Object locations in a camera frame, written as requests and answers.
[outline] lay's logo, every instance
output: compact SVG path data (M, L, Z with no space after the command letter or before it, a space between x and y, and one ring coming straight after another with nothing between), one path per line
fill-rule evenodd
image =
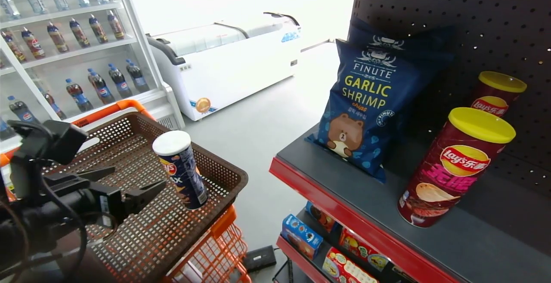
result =
M452 175L468 177L476 175L490 164L485 152L466 145L452 145L440 154L442 166Z
M501 117L507 109L509 109L509 106L505 100L492 95L487 95L476 99L471 105L471 108L480 109L493 114L494 116Z
M171 162L167 162L165 161L163 158L160 158L159 159L161 161L161 163L163 164L163 167L165 167L165 171L167 171L167 173L172 176L172 175L175 175L176 174L176 165L174 165L173 163Z

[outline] blue chip can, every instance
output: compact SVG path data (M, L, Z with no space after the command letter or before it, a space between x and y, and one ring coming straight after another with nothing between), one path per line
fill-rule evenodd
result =
M197 173L189 134L181 130L165 132L153 141L153 151L159 156L186 208L195 210L205 205L208 194Z

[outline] white chest freezer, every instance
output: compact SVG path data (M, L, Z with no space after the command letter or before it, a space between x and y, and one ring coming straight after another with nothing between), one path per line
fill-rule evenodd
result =
M199 120L294 74L300 25L266 12L148 37L180 110Z

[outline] blue chip bag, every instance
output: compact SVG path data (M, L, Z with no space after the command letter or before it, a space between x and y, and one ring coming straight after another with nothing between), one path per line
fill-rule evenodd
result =
M440 50L452 37L453 31L453 26L447 26L420 32L403 40L397 40L373 28L358 17L352 17L348 42L360 47L368 46L392 50Z
M343 40L336 44L341 59L337 82L319 130L309 140L384 181L380 165L398 129L395 115L451 63L453 55L359 48Z

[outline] basket handle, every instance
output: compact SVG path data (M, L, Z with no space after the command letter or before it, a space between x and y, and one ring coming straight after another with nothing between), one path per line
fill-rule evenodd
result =
M75 126L78 126L78 127L83 127L83 126L86 126L88 124L94 123L97 120L101 120L104 117L110 116L113 113L116 113L118 111L122 111L124 109L132 108L132 107L135 108L138 112L142 113L144 116L147 116L147 117L151 118L152 120L155 120L151 116L151 114L149 114L149 112L147 112L147 110L144 108L144 106L141 103L139 103L138 101L133 100L133 99L124 99L124 100L120 100L120 101L114 103L113 105L108 106L107 108L103 108L103 109L98 110L98 111L96 111L92 114L89 114L88 116L85 116L85 117L83 117L79 120L76 120L72 124L74 124ZM17 150L18 150L18 148L14 148L13 150L11 150L9 152L1 153L0 154L0 167L4 167L5 165L8 165L9 160L12 159L13 154Z

